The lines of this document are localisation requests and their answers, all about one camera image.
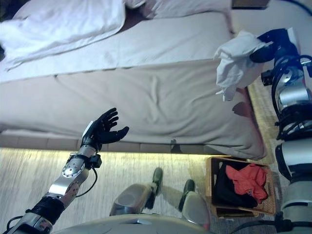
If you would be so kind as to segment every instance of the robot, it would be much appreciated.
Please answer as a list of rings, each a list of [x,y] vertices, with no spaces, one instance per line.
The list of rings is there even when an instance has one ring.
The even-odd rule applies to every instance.
[[[301,56],[292,30],[275,29],[259,36],[267,46],[250,55],[253,62],[274,59],[274,68],[261,74],[264,85],[272,85],[272,102],[278,117],[275,156],[280,173],[290,181],[275,221],[253,221],[233,232],[254,225],[274,225],[281,234],[312,233],[312,92],[305,79],[312,78],[312,57]],[[78,194],[80,185],[92,169],[101,166],[98,152],[102,144],[121,140],[129,131],[125,127],[111,131],[117,125],[117,110],[113,108],[91,121],[83,133],[81,148],[70,155],[60,177],[48,193],[5,234],[49,234],[61,213]],[[204,199],[195,193],[195,184],[188,180],[179,209],[182,219],[157,214],[141,214],[151,209],[161,187],[163,171],[156,168],[151,184],[134,184],[114,201],[110,217],[65,229],[56,234],[212,234],[209,231],[209,211]]]

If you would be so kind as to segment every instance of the white pillow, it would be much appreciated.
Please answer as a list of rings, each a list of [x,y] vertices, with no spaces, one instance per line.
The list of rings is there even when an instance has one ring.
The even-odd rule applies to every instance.
[[[7,68],[77,49],[118,32],[123,0],[31,0],[0,23]]]
[[[206,11],[229,14],[231,0],[146,0],[141,11],[149,19],[183,17]]]

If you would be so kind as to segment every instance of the red cloth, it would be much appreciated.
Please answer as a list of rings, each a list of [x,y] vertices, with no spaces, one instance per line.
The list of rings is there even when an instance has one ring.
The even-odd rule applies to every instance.
[[[225,169],[226,175],[234,183],[235,192],[237,194],[249,194],[253,196],[258,203],[268,197],[263,185],[266,180],[266,172],[255,164],[249,164],[241,170],[236,170],[227,165]]]

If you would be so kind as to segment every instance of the wicker basket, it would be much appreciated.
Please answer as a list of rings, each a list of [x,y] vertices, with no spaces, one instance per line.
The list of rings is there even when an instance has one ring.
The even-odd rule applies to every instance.
[[[275,194],[274,194],[274,183],[273,183],[273,175],[272,172],[267,165],[255,163],[257,166],[262,167],[267,175],[266,175],[266,183],[264,185],[264,189],[268,194],[268,198],[263,200],[261,204],[254,208],[244,208],[244,207],[235,207],[229,206],[222,203],[214,202],[214,186],[216,175],[221,167],[223,162],[236,162],[242,163],[244,166],[251,164],[250,162],[231,159],[231,158],[223,158],[223,157],[209,157],[206,161],[206,198],[207,201],[211,205],[212,213],[218,217],[243,217],[243,216],[257,216],[258,213],[264,213],[268,215],[274,215],[276,212],[275,205]]]

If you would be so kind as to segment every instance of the black cloth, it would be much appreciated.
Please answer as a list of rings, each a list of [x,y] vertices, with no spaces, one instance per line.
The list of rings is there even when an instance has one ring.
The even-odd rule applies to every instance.
[[[226,173],[225,168],[227,163],[223,163],[216,178],[214,186],[214,204],[224,204],[231,206],[239,206],[245,208],[253,208],[258,205],[257,201],[250,195],[238,195],[234,191],[234,184]]]

